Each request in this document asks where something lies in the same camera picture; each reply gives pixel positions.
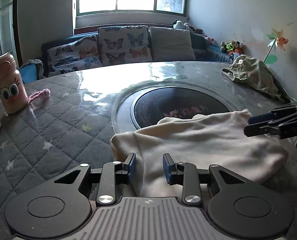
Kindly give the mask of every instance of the window frame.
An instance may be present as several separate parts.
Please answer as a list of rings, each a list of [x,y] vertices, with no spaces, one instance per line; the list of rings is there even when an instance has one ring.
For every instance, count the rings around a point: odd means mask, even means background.
[[[184,0],[184,10],[183,13],[176,13],[176,12],[168,12],[168,11],[161,11],[157,10],[157,0],[154,0],[154,10],[118,10],[117,9],[117,0],[115,5],[115,10],[105,10],[105,11],[93,11],[93,12],[85,12],[80,13],[80,1],[76,0],[76,16],[84,16],[84,15],[91,15],[91,14],[98,14],[98,13],[110,13],[110,12],[150,12],[150,13],[161,13],[161,14],[170,14],[170,15],[178,15],[178,16],[186,16],[186,9],[187,9],[187,1]]]

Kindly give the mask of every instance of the cartoon eye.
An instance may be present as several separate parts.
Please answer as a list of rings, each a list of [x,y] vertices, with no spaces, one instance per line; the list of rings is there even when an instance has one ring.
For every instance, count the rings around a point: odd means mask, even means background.
[[[2,97],[3,97],[5,100],[10,99],[10,93],[9,93],[9,90],[8,90],[7,88],[3,88],[1,94],[2,94]]]
[[[10,84],[9,92],[10,92],[11,97],[17,96],[19,93],[17,85],[14,83]]]

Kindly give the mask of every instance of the silver screw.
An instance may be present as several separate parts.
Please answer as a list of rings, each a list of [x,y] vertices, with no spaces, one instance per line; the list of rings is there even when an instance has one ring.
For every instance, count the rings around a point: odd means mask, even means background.
[[[113,202],[114,198],[110,195],[102,195],[98,197],[98,201],[104,204]]]
[[[189,196],[185,197],[185,201],[188,203],[197,203],[200,200],[201,200],[201,198],[196,195],[189,195]]]

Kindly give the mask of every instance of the bottle lid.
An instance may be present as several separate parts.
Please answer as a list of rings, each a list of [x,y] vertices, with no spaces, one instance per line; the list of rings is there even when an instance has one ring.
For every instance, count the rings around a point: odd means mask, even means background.
[[[12,54],[5,53],[0,56],[0,80],[16,70],[16,61]]]

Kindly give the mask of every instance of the cartoon face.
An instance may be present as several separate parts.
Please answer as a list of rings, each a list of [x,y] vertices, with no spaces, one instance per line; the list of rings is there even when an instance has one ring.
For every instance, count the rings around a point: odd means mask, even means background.
[[[9,87],[0,87],[0,96],[8,103],[13,104],[16,97],[19,95],[18,85],[20,84],[18,79],[14,80],[15,83],[9,85]]]

